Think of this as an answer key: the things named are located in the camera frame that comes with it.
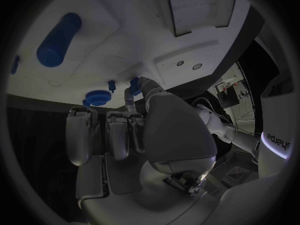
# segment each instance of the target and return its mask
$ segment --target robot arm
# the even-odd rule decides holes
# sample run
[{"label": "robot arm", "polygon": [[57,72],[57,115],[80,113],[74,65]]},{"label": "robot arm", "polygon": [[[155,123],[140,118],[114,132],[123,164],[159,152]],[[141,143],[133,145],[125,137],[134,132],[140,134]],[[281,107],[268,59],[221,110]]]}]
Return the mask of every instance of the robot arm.
[{"label": "robot arm", "polygon": [[258,163],[259,153],[256,147],[260,141],[259,137],[237,131],[233,125],[222,123],[215,112],[209,110],[204,105],[200,104],[199,106],[200,107],[195,107],[195,110],[211,134],[216,134],[222,141],[233,143],[237,147],[252,154],[254,157],[253,162]]}]

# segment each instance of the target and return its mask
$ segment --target blue object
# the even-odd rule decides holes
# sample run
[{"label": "blue object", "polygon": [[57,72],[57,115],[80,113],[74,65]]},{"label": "blue object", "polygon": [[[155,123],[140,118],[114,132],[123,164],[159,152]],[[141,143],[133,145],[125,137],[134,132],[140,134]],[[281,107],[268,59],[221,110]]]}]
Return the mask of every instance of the blue object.
[{"label": "blue object", "polygon": [[137,96],[142,92],[141,87],[138,85],[139,79],[139,77],[135,77],[130,81],[129,92],[133,96]]},{"label": "blue object", "polygon": [[14,63],[11,67],[10,74],[15,74],[19,66],[20,57],[15,56]]},{"label": "blue object", "polygon": [[91,104],[88,103],[85,99],[82,100],[82,105],[83,105],[83,106],[86,106],[86,107],[90,107],[90,106],[91,106]]},{"label": "blue object", "polygon": [[114,91],[116,90],[116,82],[115,81],[109,81],[108,82],[108,90],[111,91],[112,93],[114,93]]},{"label": "blue object", "polygon": [[87,104],[92,104],[93,106],[105,105],[108,101],[112,99],[112,95],[109,91],[91,91],[85,95],[85,102]]},{"label": "blue object", "polygon": [[77,14],[64,15],[38,47],[36,56],[39,62],[46,67],[60,65],[81,24],[81,19]]}]

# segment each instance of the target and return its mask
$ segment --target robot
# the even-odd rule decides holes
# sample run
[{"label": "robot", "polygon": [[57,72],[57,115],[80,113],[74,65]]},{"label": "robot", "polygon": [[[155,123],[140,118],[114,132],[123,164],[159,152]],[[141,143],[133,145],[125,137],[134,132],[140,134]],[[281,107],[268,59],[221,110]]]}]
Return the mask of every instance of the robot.
[{"label": "robot", "polygon": [[146,119],[137,113],[127,88],[127,111],[106,114],[105,154],[93,154],[92,149],[99,130],[97,111],[87,106],[70,110],[66,149],[79,167],[78,205],[90,224],[175,225],[188,216],[191,224],[202,224],[219,203],[203,189],[216,162],[211,134],[251,153],[256,164],[261,139],[222,123],[204,105],[191,107],[152,79],[136,81]]}]

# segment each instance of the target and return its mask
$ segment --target vent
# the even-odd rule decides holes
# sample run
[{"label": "vent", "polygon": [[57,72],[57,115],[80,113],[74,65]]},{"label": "vent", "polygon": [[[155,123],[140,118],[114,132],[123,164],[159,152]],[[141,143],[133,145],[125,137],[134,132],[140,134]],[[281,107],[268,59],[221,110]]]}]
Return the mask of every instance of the vent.
[{"label": "vent", "polygon": [[235,181],[239,181],[246,174],[246,172],[246,169],[235,166],[233,169],[226,173],[226,176],[234,179]]}]

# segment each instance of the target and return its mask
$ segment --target glowing light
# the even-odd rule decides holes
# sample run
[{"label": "glowing light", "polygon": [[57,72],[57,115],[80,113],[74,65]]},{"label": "glowing light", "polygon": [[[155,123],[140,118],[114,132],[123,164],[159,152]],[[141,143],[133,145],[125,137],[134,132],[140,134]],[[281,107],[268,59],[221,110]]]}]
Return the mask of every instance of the glowing light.
[{"label": "glowing light", "polygon": [[288,158],[288,156],[283,155],[282,153],[280,153],[279,151],[277,151],[276,149],[274,149],[273,147],[271,147],[271,146],[268,144],[268,142],[267,142],[267,141],[265,140],[265,138],[264,138],[264,133],[263,133],[263,132],[261,133],[261,140],[262,140],[263,144],[264,144],[268,149],[270,149],[273,153],[277,154],[278,156],[282,157],[283,159],[287,159],[287,158]]}]

